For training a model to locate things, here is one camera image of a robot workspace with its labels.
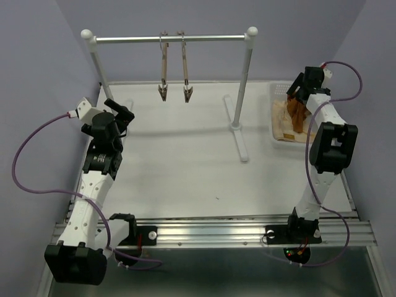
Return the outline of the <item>brown underwear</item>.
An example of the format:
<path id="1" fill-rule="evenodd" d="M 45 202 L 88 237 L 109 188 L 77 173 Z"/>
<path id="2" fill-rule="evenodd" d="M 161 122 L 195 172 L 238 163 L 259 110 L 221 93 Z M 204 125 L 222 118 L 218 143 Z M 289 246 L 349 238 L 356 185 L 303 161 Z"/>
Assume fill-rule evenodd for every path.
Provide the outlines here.
<path id="1" fill-rule="evenodd" d="M 286 110 L 291 118 L 293 130 L 297 133 L 302 133 L 304 128 L 304 121 L 307 118 L 307 109 L 294 97 L 287 97 Z"/>

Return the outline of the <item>wooden clip hanger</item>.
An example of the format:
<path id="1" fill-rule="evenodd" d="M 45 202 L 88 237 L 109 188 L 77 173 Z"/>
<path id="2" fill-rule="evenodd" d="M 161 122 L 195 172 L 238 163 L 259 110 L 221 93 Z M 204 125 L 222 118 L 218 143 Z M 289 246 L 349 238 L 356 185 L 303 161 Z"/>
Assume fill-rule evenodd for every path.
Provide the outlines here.
<path id="1" fill-rule="evenodd" d="M 166 102 L 168 83 L 167 83 L 167 66 L 168 66 L 168 47 L 169 43 L 163 41 L 163 37 L 168 35 L 167 31 L 160 33 L 160 49 L 161 49 L 161 84 L 158 86 L 158 92 L 162 101 Z"/>
<path id="2" fill-rule="evenodd" d="M 181 36 L 181 53 L 182 53 L 182 62 L 183 62 L 183 80 L 184 80 L 184 101 L 185 103 L 189 103 L 192 93 L 193 87 L 189 86 L 189 76 L 188 76 L 188 68 L 187 68 L 187 57 L 186 57 L 186 42 L 184 40 L 184 32 L 177 31 L 177 35 Z"/>

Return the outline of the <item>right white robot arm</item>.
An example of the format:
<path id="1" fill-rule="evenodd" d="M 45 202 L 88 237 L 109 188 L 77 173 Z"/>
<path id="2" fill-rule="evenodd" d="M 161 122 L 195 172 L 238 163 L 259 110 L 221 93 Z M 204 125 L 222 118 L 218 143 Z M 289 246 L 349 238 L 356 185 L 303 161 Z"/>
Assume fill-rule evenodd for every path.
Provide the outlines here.
<path id="1" fill-rule="evenodd" d="M 285 236 L 291 241 L 320 238 L 319 213 L 324 199 L 335 178 L 349 167 L 358 136 L 357 126 L 347 124 L 334 107 L 325 85 L 330 76 L 326 63 L 307 66 L 286 93 L 301 111 L 310 112 L 309 126 L 317 126 L 315 137 L 306 138 L 308 183 L 285 225 Z"/>

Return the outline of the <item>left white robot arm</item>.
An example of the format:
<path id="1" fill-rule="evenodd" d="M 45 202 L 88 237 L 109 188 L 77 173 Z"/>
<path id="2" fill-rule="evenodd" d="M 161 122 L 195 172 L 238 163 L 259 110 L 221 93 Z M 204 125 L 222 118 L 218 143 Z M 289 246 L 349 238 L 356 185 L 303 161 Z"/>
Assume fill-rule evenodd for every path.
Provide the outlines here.
<path id="1" fill-rule="evenodd" d="M 69 223 L 58 242 L 45 251 L 45 261 L 59 283 L 99 285 L 113 248 L 137 239 L 133 215 L 116 213 L 107 220 L 101 213 L 123 160 L 123 133 L 134 119 L 131 111 L 110 98 L 105 105 L 109 111 L 93 107 L 84 98 L 76 109 L 84 124 L 82 132 L 92 139 Z"/>

